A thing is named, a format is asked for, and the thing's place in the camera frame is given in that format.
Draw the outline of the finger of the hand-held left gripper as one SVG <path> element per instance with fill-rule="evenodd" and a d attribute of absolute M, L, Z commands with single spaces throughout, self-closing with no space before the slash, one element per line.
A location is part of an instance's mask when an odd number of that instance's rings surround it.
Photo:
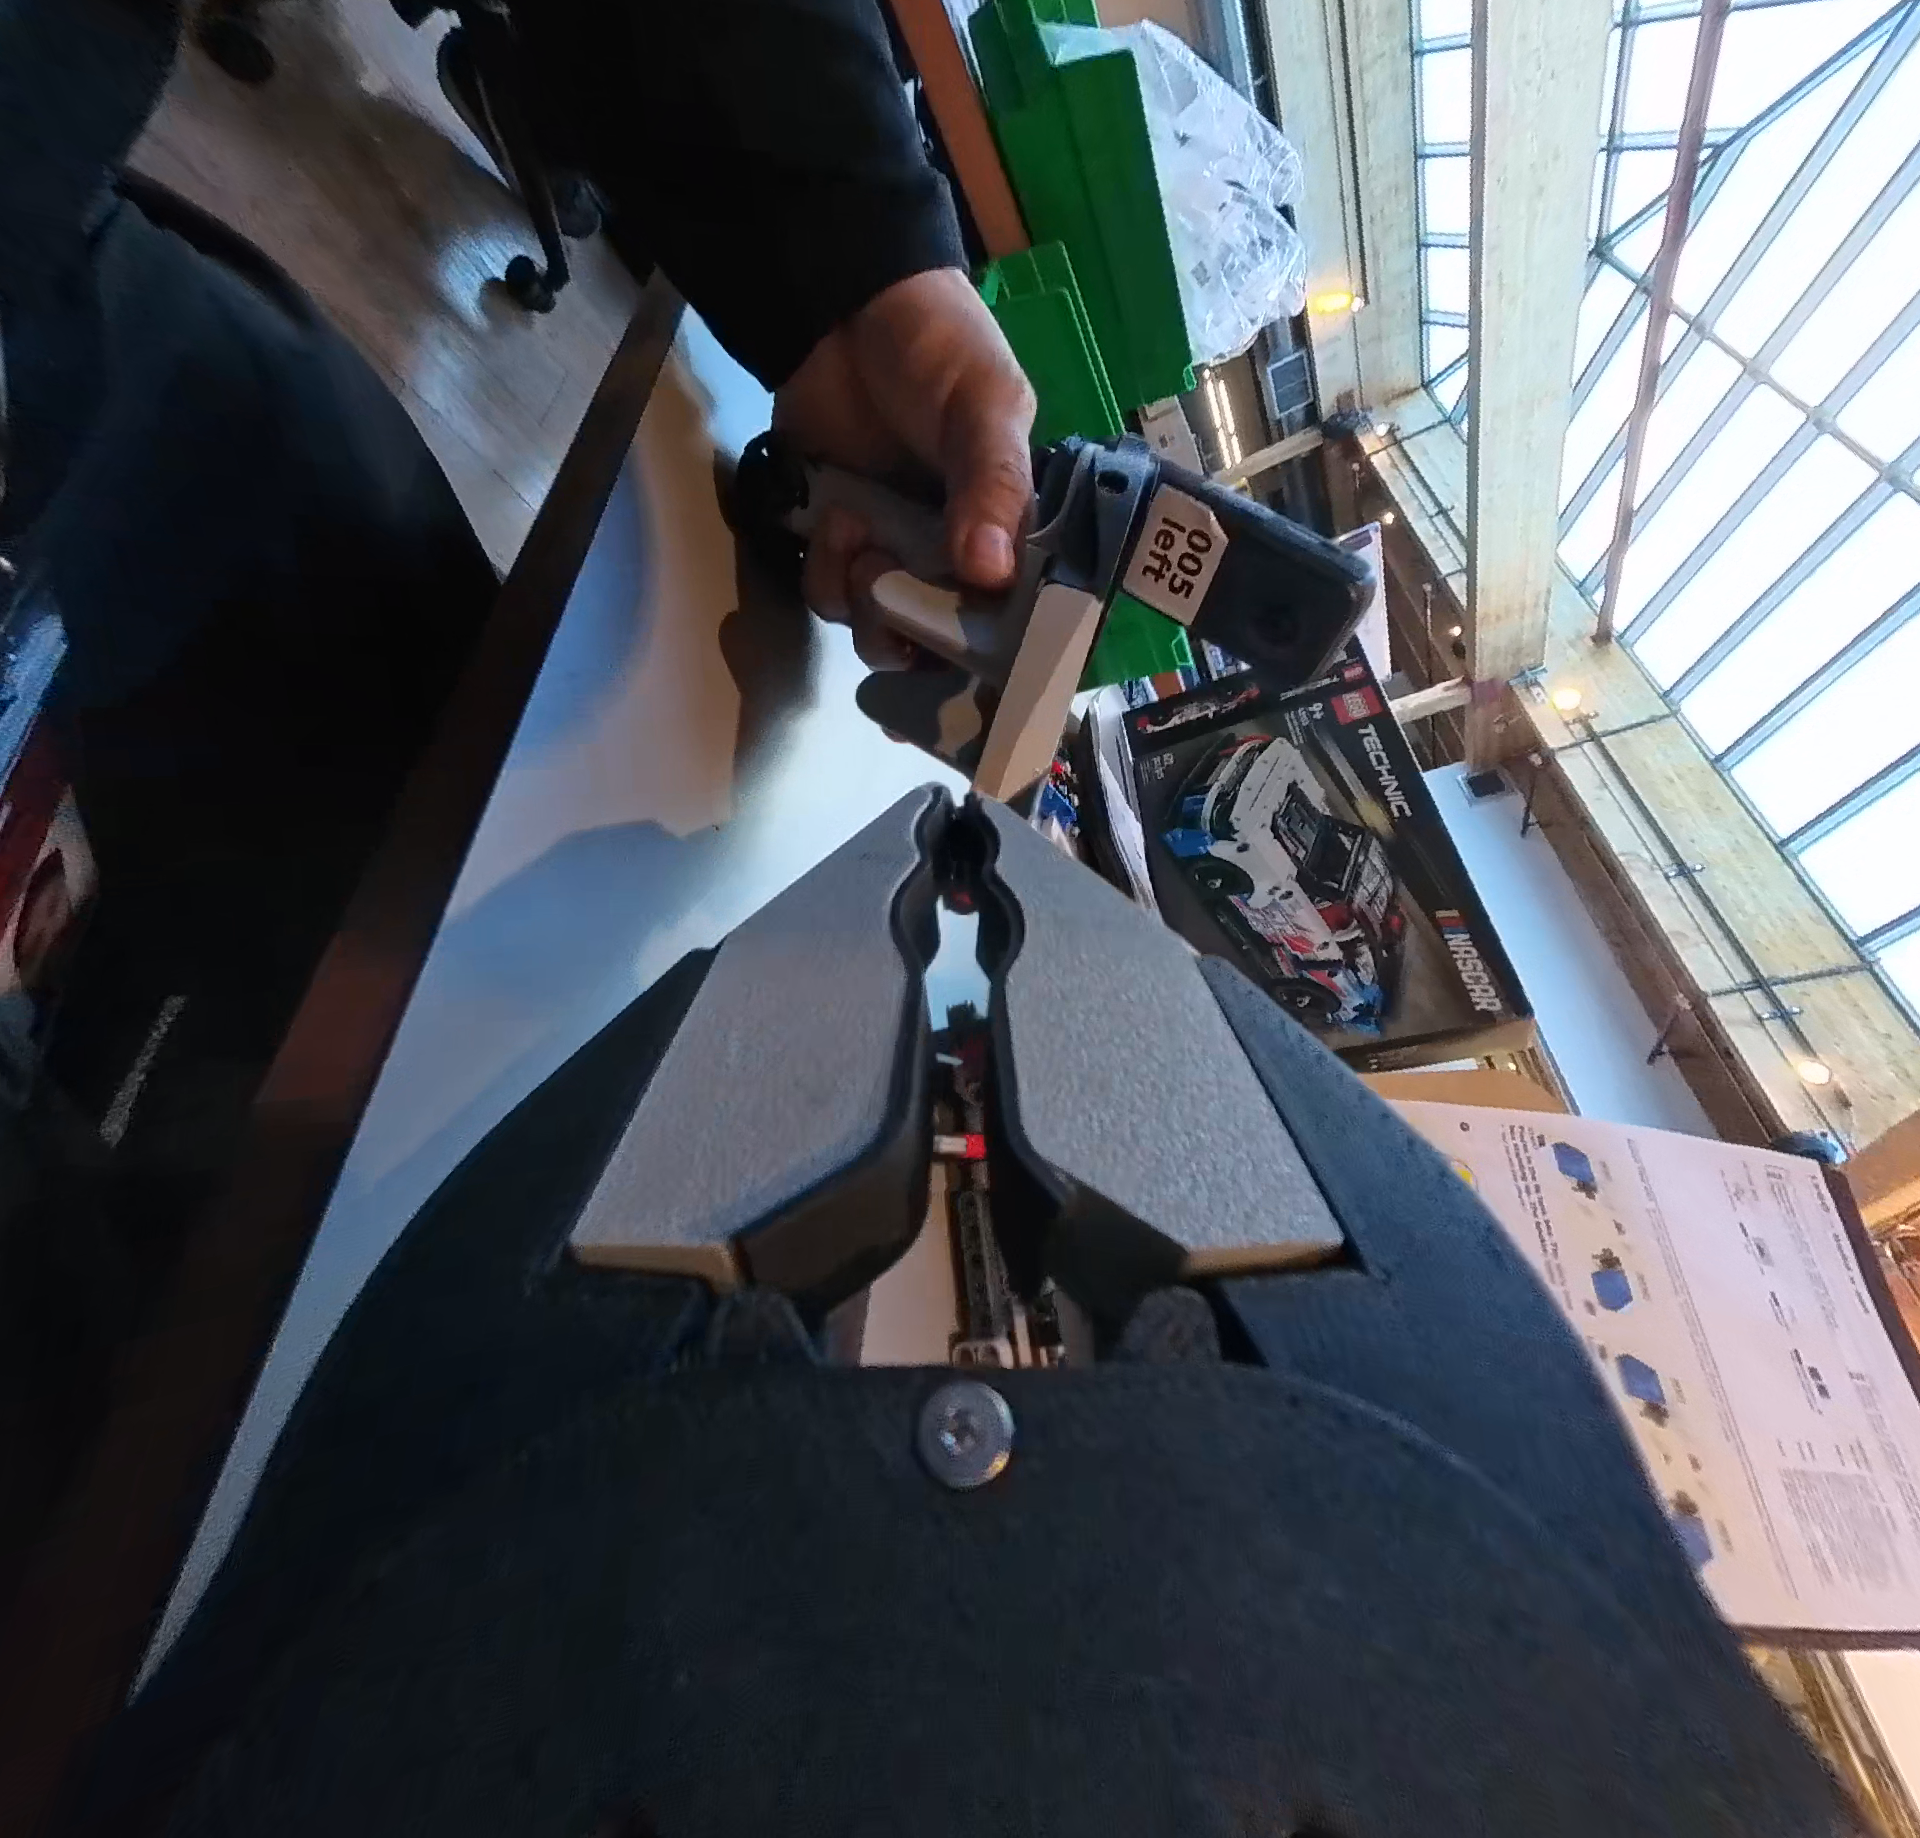
<path fill-rule="evenodd" d="M 1008 803 L 1044 780 L 1064 740 L 1103 609 L 1098 595 L 1068 583 L 1039 586 L 975 760 L 978 795 Z"/>

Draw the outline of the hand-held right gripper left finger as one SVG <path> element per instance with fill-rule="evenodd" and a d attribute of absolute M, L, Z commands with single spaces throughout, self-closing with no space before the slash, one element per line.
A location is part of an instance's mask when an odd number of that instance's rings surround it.
<path fill-rule="evenodd" d="M 744 918 L 707 963 L 570 1232 L 588 1268 L 838 1306 L 928 1211 L 928 786 Z"/>

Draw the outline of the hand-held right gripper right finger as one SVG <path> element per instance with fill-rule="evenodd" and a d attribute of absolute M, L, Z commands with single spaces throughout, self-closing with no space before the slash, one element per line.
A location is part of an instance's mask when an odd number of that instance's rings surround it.
<path fill-rule="evenodd" d="M 1166 923 L 1010 805 L 978 955 L 995 1221 L 1051 1282 L 1070 1363 L 1279 1363 L 1232 1288 L 1345 1240 L 1213 978 Z"/>

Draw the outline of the toy brick car assembly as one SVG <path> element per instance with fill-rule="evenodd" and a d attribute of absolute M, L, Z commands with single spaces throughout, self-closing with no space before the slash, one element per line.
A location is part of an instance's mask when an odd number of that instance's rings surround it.
<path fill-rule="evenodd" d="M 975 1372 L 1051 1372 L 1068 1341 L 1051 1282 L 1014 1282 L 995 1221 L 990 1164 L 990 1029 L 970 1001 L 933 1032 L 931 1161 L 946 1197 L 953 1282 L 947 1355 Z"/>

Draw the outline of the person's left forearm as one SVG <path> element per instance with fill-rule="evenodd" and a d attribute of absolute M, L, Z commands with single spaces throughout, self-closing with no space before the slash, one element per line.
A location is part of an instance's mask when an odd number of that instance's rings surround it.
<path fill-rule="evenodd" d="M 766 387 L 881 292 L 965 268 L 878 0 L 497 3 L 549 160 Z"/>

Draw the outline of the grey desk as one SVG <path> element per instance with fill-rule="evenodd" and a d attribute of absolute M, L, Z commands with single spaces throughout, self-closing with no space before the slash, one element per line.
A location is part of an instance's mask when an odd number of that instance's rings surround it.
<path fill-rule="evenodd" d="M 858 712 L 850 635 L 737 552 L 714 465 L 770 423 L 772 396 L 684 314 L 133 1691 L 204 1598 L 334 1327 L 452 1167 L 690 948 L 908 790 L 965 790 Z"/>

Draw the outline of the person's left hand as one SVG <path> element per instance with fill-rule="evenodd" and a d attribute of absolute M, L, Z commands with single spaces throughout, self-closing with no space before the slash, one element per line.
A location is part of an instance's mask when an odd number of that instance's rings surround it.
<path fill-rule="evenodd" d="M 906 491 L 937 484 L 947 570 L 1001 594 L 1031 516 L 1038 401 L 966 272 L 881 290 L 773 396 L 773 431 L 803 459 Z"/>

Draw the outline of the black toy set box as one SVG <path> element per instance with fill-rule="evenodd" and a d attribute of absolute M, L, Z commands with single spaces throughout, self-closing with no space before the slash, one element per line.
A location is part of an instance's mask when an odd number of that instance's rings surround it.
<path fill-rule="evenodd" d="M 1127 714 L 1163 921 L 1353 1068 L 1528 1049 L 1531 1001 L 1358 641 L 1308 685 L 1252 670 Z"/>

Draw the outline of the clear plastic bags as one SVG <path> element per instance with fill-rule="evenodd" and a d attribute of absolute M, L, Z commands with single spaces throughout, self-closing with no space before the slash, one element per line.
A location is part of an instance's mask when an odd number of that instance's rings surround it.
<path fill-rule="evenodd" d="M 1121 26 L 1155 155 L 1192 360 L 1252 349 L 1306 311 L 1303 188 L 1295 145 L 1256 106 L 1155 22 Z"/>

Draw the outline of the brick building instruction sheet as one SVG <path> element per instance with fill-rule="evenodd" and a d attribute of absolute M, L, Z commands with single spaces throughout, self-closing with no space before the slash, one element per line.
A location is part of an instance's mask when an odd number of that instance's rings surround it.
<path fill-rule="evenodd" d="M 1558 1112 L 1397 1112 L 1558 1299 L 1725 1621 L 1913 1647 L 1916 1381 L 1823 1169 Z"/>

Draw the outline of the black office chair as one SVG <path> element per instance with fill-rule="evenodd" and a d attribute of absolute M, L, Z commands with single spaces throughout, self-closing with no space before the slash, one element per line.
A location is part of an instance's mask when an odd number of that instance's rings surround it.
<path fill-rule="evenodd" d="M 202 0 L 195 42 L 227 77 L 259 87 L 275 74 L 262 18 L 271 6 L 291 3 L 317 0 Z M 560 164 L 546 148 L 525 95 L 525 61 L 511 8 L 501 0 L 386 3 L 412 29 L 434 16 L 450 19 L 435 55 L 444 95 L 516 196 L 539 244 L 533 258 L 511 260 L 501 284 L 521 311 L 549 314 L 572 276 L 566 244 L 600 232 L 603 199 L 584 171 Z"/>

